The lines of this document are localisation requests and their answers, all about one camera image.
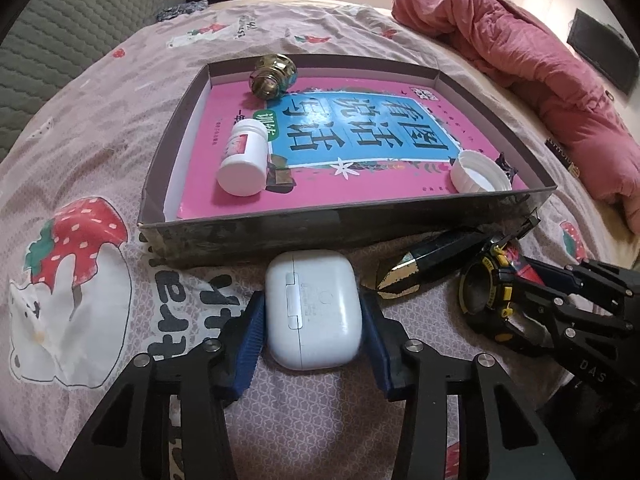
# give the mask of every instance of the cardboard box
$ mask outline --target cardboard box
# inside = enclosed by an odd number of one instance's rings
[[[498,152],[504,152],[509,164],[518,169],[525,189],[179,219],[189,163],[211,89],[248,81],[258,58],[212,63],[200,71],[180,100],[143,188],[138,225],[154,252],[168,264],[194,267],[254,262],[288,250],[348,248],[439,228],[518,219],[540,207],[556,189],[524,143],[470,92],[439,70],[352,56],[290,57],[298,67],[299,80],[319,76],[384,80],[433,89],[462,112]],[[220,161],[210,163],[214,172]]]

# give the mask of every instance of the green label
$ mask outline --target green label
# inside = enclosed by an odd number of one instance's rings
[[[258,110],[254,112],[254,119],[258,119],[267,127],[269,132],[269,141],[277,139],[280,134],[278,131],[278,121],[276,120],[276,112],[273,110]]]

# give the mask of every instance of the silver screw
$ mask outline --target silver screw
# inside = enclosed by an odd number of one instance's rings
[[[222,343],[217,339],[205,339],[202,344],[205,352],[217,352],[222,348]]]
[[[424,348],[424,343],[419,339],[409,339],[406,343],[404,343],[404,347],[409,352],[422,352]]]
[[[491,368],[495,365],[495,358],[491,354],[480,354],[478,356],[478,363],[485,368]]]
[[[149,354],[138,354],[133,358],[133,365],[137,368],[144,368],[151,362]]]

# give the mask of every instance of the bed sheet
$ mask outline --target bed sheet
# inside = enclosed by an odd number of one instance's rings
[[[559,266],[584,255],[630,266],[638,255],[638,240],[618,213],[596,206],[546,149],[547,133],[532,113],[455,53],[383,12],[270,0],[179,16],[140,30],[69,83],[0,165],[0,430],[16,452],[57,469],[133,355],[188,351],[216,336],[262,286],[266,264],[165,267],[137,231],[136,216],[154,150],[201,67],[270,52],[382,57],[443,70],[505,121],[558,183],[540,210],[542,224],[522,241],[525,254]],[[362,273],[409,241],[346,254]],[[69,322],[52,308],[60,304]],[[471,332],[455,277],[385,303],[385,315],[442,354],[491,352],[536,404],[566,378],[548,359],[519,356]],[[251,389],[225,412],[238,476],[389,478],[402,409],[383,399],[363,357],[303,374],[264,355]],[[452,410],[450,444],[456,435]]]

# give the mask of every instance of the charging case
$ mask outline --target charging case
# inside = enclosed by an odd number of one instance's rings
[[[276,257],[266,276],[267,347],[291,370],[351,361],[362,336],[353,267],[334,251],[293,251]]]

